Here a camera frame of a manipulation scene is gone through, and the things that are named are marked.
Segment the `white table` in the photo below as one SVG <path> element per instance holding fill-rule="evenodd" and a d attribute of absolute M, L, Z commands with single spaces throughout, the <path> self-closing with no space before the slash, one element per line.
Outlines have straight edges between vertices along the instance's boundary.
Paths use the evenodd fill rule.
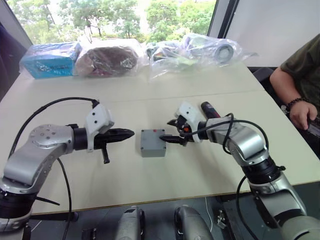
<path fill-rule="evenodd" d="M 62 97 L 91 97 L 109 108 L 115 128 L 135 131 L 121 143 L 108 144 L 111 159 L 103 164 L 101 151 L 74 151 L 61 157 L 70 181 L 73 210 L 234 193 L 244 175 L 221 145 L 204 141 L 187 147 L 168 144 L 165 157 L 142 158 L 141 129 L 162 129 L 177 134 L 166 122 L 182 101 L 200 106 L 210 102 L 221 114 L 260 125 L 270 142 L 270 155 L 286 166 L 291 184 L 320 180 L 320 162 L 272 98 L 241 63 L 205 72 L 166 75 L 148 82 L 139 75 L 128 78 L 25 79 L 20 76 L 0 102 L 0 170 L 3 169 L 18 129 L 37 108 Z M 80 126 L 90 103 L 67 101 L 51 106 L 28 125 L 19 146 L 40 124 Z M 249 186 L 244 184 L 243 191 Z M 66 184 L 55 163 L 39 197 L 61 206 L 36 202 L 34 213 L 68 209 Z"/>

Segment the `window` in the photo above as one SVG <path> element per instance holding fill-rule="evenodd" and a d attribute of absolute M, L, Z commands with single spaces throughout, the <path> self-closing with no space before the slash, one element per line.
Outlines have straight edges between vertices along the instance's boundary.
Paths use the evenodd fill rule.
<path fill-rule="evenodd" d="M 34 44 L 207 35 L 216 0 L 7 0 Z"/>

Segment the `man's hand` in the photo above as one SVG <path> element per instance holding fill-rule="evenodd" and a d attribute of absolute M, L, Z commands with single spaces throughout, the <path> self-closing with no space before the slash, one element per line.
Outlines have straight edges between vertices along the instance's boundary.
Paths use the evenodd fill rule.
<path fill-rule="evenodd" d="M 296 102 L 290 110 L 290 119 L 292 123 L 299 129 L 308 129 L 308 117 L 310 120 L 315 120 L 318 111 L 314 105 L 306 101 Z"/>

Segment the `wrapped object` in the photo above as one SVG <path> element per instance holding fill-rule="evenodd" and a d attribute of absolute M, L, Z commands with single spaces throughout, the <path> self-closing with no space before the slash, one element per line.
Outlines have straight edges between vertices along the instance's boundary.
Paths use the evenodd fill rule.
<path fill-rule="evenodd" d="M 147 45 L 150 56 L 151 78 L 190 68 L 204 68 L 210 65 L 225 66 L 257 55 L 247 53 L 235 41 L 189 33 L 178 42 L 162 41 Z"/>
<path fill-rule="evenodd" d="M 108 39 L 85 45 L 75 63 L 80 76 L 134 75 L 148 59 L 136 39 Z"/>
<path fill-rule="evenodd" d="M 20 60 L 20 72 L 35 79 L 72 76 L 80 51 L 76 41 L 32 45 Z"/>

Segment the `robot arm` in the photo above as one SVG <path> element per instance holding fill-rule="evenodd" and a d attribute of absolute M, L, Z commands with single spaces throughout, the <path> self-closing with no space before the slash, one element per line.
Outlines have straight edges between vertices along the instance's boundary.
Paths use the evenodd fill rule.
<path fill-rule="evenodd" d="M 108 163 L 106 144 L 134 135 L 128 129 L 110 129 L 113 125 L 109 111 L 98 104 L 86 117 L 84 128 L 46 124 L 32 130 L 27 142 L 8 159 L 0 179 L 0 233 L 12 233 L 1 237 L 21 239 L 14 238 L 16 230 L 21 232 L 28 222 L 31 207 L 57 158 L 73 150 L 102 149 L 104 163 Z"/>
<path fill-rule="evenodd" d="M 281 228 L 285 240 L 319 238 L 320 221 L 306 216 L 305 205 L 282 172 L 284 167 L 276 166 L 259 134 L 236 119 L 228 134 L 230 116 L 200 121 L 203 118 L 200 111 L 187 102 L 179 107 L 175 116 L 177 119 L 168 124 L 177 127 L 182 137 L 164 135 L 162 140 L 183 146 L 187 142 L 200 143 L 202 140 L 225 144 L 247 177 L 265 224 L 271 228 Z"/>

